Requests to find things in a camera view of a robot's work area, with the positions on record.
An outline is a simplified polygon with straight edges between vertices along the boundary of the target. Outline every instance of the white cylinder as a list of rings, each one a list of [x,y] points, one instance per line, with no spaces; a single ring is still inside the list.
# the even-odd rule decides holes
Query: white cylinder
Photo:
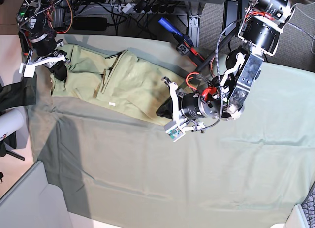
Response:
[[[0,142],[9,137],[24,124],[24,117],[18,109],[0,116]]]

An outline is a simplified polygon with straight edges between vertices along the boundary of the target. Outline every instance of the blue handle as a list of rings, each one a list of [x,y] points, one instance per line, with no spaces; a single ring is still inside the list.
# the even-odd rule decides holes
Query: blue handle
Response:
[[[167,19],[162,18],[159,20],[159,23],[170,31],[172,34],[178,34],[179,36],[184,36],[175,26],[173,26]]]

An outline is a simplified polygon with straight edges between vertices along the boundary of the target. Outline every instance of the green pants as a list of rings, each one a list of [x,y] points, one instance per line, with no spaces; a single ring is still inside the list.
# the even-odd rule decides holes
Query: green pants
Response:
[[[130,51],[108,56],[77,45],[65,45],[62,50],[71,59],[66,65],[68,77],[62,82],[51,75],[52,96],[79,98],[158,125],[169,122],[156,115],[170,96],[161,79],[167,76],[181,84],[181,77]]]

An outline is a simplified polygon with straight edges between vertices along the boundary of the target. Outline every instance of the olive green garment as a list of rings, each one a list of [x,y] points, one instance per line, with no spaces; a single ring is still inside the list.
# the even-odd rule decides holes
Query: olive green garment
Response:
[[[52,96],[79,98],[158,125],[169,122],[156,115],[169,97],[169,88],[161,79],[167,76],[181,84],[181,77],[131,51],[108,56],[77,45],[65,45],[62,50],[71,59],[66,65],[68,77],[62,82],[51,75]]]

